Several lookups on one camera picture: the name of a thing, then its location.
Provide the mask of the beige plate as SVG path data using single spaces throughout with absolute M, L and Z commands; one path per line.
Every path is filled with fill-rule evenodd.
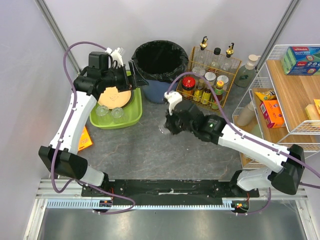
M 130 90 L 119 92 L 116 87 L 107 87 L 97 102 L 109 109 L 122 108 L 129 103 L 131 97 L 132 92 Z

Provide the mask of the clear glass cup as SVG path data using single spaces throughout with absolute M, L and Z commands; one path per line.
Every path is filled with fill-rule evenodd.
M 166 120 L 162 120 L 160 123 L 159 123 L 159 130 L 162 134 L 164 135 L 170 135 L 171 132 L 170 130 L 166 127 Z
M 111 115 L 115 124 L 122 124 L 126 120 L 125 112 L 122 107 L 115 107 L 112 109 Z
M 96 119 L 99 125 L 108 125 L 111 122 L 111 111 L 105 105 L 99 105 L 96 110 Z

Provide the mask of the small brown bottle tan cap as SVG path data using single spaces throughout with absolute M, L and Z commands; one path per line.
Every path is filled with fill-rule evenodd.
M 203 90 L 204 90 L 205 82 L 202 78 L 200 78 L 197 82 L 197 85 L 195 87 L 194 93 L 193 93 L 193 100 L 195 102 L 199 102 L 201 100 Z

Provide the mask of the red lid sauce jar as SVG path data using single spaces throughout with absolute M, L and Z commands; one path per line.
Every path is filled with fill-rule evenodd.
M 189 98 L 193 94 L 193 90 L 196 85 L 196 80 L 192 76 L 186 76 L 182 79 L 181 85 L 183 96 Z

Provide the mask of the green red sauce bottle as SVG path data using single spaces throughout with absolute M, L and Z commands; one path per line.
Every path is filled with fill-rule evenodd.
M 217 97 L 219 102 L 223 98 L 223 93 L 224 93 L 223 87 L 224 87 L 224 82 L 221 81 L 221 80 L 218 80 L 216 82 L 215 86 L 214 86 L 214 93 L 215 93 L 215 95 L 216 95 L 216 97 Z M 219 108 L 214 96 L 212 97 L 211 108 L 214 109 L 214 110 Z

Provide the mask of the silver lid spice jar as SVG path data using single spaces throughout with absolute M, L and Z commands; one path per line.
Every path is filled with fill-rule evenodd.
M 196 66 L 192 68 L 192 73 L 196 76 L 196 77 L 203 77 L 206 74 L 206 70 L 202 67 Z

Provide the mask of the glass oil bottle gold spout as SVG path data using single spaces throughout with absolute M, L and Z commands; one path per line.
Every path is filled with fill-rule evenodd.
M 220 69 L 223 70 L 224 72 L 229 72 L 232 66 L 232 55 L 234 54 L 234 45 L 235 43 L 232 42 L 229 46 L 228 49 L 225 52 L 225 57 L 223 61 L 221 62 Z

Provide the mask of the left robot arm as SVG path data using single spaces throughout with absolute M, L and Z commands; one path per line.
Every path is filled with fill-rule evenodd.
M 120 64 L 115 53 L 93 51 L 88 66 L 71 82 L 72 94 L 61 125 L 48 146 L 41 146 L 38 155 L 51 176 L 60 175 L 78 180 L 85 185 L 102 187 L 108 184 L 108 175 L 89 166 L 78 155 L 78 146 L 87 119 L 106 88 L 119 92 L 132 91 L 148 85 L 133 60 Z

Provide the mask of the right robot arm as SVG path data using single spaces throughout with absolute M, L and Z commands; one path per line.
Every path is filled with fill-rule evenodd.
M 203 142 L 236 150 L 263 164 L 263 168 L 235 172 L 229 183 L 235 194 L 270 187 L 287 195 L 297 193 L 305 169 L 292 159 L 305 160 L 304 150 L 299 145 L 286 147 L 266 141 L 232 123 L 227 124 L 218 115 L 203 114 L 189 100 L 169 104 L 165 127 L 173 135 L 188 131 Z

